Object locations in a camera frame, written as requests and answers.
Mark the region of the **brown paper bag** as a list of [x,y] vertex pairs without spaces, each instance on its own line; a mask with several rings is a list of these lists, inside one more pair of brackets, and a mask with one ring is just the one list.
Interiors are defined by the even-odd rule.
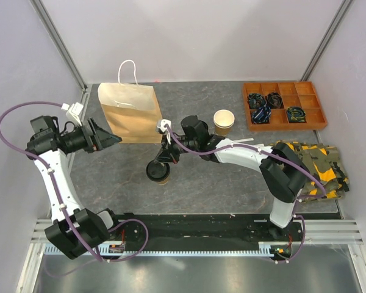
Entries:
[[[128,62],[133,64],[133,84],[121,81],[120,70]],[[123,61],[118,70],[116,82],[102,82],[98,87],[99,103],[112,133],[123,143],[160,143],[162,135],[156,126],[162,113],[154,87],[138,83],[131,59]]]

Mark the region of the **stack of paper cups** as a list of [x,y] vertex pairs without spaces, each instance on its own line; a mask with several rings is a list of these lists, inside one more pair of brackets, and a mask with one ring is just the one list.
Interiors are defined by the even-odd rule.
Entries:
[[235,122],[234,114],[226,109],[218,110],[214,113],[213,123],[215,125],[215,133],[220,136],[226,136],[230,133]]

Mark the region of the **single brown paper cup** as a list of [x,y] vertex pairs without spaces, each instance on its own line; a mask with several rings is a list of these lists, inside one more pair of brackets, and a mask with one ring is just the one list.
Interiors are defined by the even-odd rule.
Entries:
[[170,179],[169,176],[166,176],[164,178],[158,179],[156,181],[156,184],[163,186],[163,185],[165,185],[169,181],[169,179]]

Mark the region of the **stack of black lids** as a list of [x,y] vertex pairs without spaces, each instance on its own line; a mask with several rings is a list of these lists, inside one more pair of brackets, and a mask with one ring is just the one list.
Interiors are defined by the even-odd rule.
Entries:
[[206,132],[209,132],[208,124],[204,121],[202,121],[203,128],[206,130]]

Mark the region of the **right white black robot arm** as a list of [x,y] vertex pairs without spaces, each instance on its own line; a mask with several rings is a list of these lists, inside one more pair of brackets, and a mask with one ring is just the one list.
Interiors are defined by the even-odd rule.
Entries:
[[295,203],[310,174],[296,153],[285,143],[250,145],[210,134],[208,125],[196,115],[185,117],[181,127],[184,133],[180,136],[171,130],[169,120],[158,121],[161,149],[146,166],[147,177],[155,183],[164,183],[170,175],[169,164],[178,163],[184,153],[198,155],[205,161],[255,170],[262,174],[274,197],[268,235],[277,241],[288,235]]

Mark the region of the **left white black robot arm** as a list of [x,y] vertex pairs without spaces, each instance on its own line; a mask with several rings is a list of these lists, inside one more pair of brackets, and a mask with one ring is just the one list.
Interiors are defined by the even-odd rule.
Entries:
[[98,213],[83,207],[68,168],[68,155],[83,150],[104,150],[122,141],[88,119],[87,125],[71,132],[60,131],[57,117],[39,116],[31,120],[34,135],[27,143],[27,156],[40,171],[51,204],[52,225],[45,229],[48,241],[65,256],[76,259],[107,240],[121,235],[121,224],[109,208]]

